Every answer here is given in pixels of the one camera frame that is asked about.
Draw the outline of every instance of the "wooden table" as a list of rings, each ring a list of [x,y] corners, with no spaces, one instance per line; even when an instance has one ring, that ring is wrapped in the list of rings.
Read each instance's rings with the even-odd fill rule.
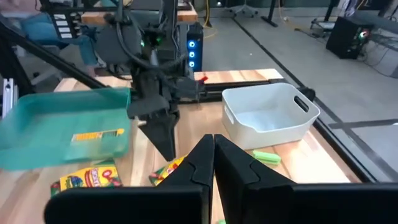
[[[203,74],[196,73],[195,76],[201,78]],[[207,83],[282,78],[274,69],[205,74],[209,78]],[[129,86],[128,82],[113,77],[99,77],[98,80],[109,86]],[[75,79],[65,78],[55,91],[87,89]],[[180,105],[180,112],[181,120],[175,128],[177,157],[188,154],[204,134],[220,133],[228,137],[221,123],[221,103]],[[115,159],[116,167],[125,186],[150,186],[148,175],[167,162],[140,130],[132,130],[130,150],[124,157]],[[350,170],[314,128],[301,141],[261,150],[277,153],[282,158],[282,163],[272,168],[296,182],[356,181]],[[95,162],[97,161],[17,172],[0,170],[0,223],[42,223],[43,209],[50,198],[50,184],[63,175]],[[223,218],[220,196],[214,181],[212,223]]]
[[[101,2],[97,2],[95,4],[95,6],[100,7]],[[81,21],[83,23],[87,23],[87,24],[103,25],[103,24],[105,24],[105,20],[104,20],[105,14],[106,14],[106,12],[85,12],[81,16]],[[177,12],[177,21],[178,22],[194,23],[197,20],[198,20],[198,14],[193,7],[189,11],[178,11]]]

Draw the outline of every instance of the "computer tower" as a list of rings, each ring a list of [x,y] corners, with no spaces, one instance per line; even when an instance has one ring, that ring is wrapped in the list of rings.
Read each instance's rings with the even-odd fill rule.
[[[326,44],[326,49],[340,59],[357,59],[363,45],[369,41],[372,29],[372,24],[358,19],[338,17]]]
[[[187,33],[188,65],[194,72],[201,72],[203,56],[203,27],[197,22]]]

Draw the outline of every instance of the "gray floor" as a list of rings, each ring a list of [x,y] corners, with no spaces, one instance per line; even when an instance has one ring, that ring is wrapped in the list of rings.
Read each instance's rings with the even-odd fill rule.
[[[283,11],[284,15],[294,15],[290,21],[302,27],[309,27],[312,17],[323,15],[325,9],[296,9]],[[203,70],[244,70],[257,68],[275,68],[286,79],[291,78],[251,39],[238,25],[227,18],[228,14],[217,14],[222,18],[212,18],[214,29],[207,29],[203,54]],[[236,20],[247,29],[268,51],[287,67],[302,83],[317,91],[321,99],[344,122],[370,121],[398,118],[398,80],[384,77],[362,62],[340,60],[325,49],[325,41],[313,39],[303,33],[295,32],[285,25],[275,11],[274,21],[279,24],[273,28],[260,18],[238,16]],[[369,63],[375,63],[384,53],[383,49],[372,51]],[[78,50],[74,46],[63,51],[64,58],[74,60],[77,67],[83,68]],[[397,54],[389,52],[377,69],[386,74],[398,65]],[[28,73],[39,67],[48,67],[37,63],[24,63]],[[40,91],[52,91],[57,81],[48,80],[40,84]],[[333,120],[324,112],[321,118],[326,123]],[[360,149],[352,139],[341,130],[335,134],[363,162],[372,169],[381,181],[390,181],[395,177],[387,176],[373,160],[386,161],[393,170],[398,170],[398,151],[396,151],[398,126],[358,128],[353,130],[375,152]]]

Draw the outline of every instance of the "person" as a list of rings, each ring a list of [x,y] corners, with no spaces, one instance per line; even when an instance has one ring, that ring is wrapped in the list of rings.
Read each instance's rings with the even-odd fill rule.
[[[81,59],[86,66],[88,75],[95,77],[95,68],[97,66],[97,57],[95,55],[93,40],[87,35],[81,35],[76,39],[60,39],[57,35],[51,17],[40,12],[39,0],[0,0],[0,13],[5,17],[6,14],[29,15],[21,20],[21,29],[27,35],[27,38],[33,41],[51,41],[60,44],[73,44],[79,46]]]

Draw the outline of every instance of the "white label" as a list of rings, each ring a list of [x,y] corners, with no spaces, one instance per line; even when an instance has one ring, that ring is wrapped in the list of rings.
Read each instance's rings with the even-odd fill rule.
[[[71,34],[61,34],[61,38],[72,38]]]
[[[57,21],[57,26],[67,26],[68,22],[67,21]]]
[[[69,28],[67,28],[67,27],[64,27],[64,28],[58,28],[58,30],[59,30],[60,32],[70,32],[70,29],[69,29]]]
[[[67,19],[67,17],[63,14],[54,14],[55,19]]]

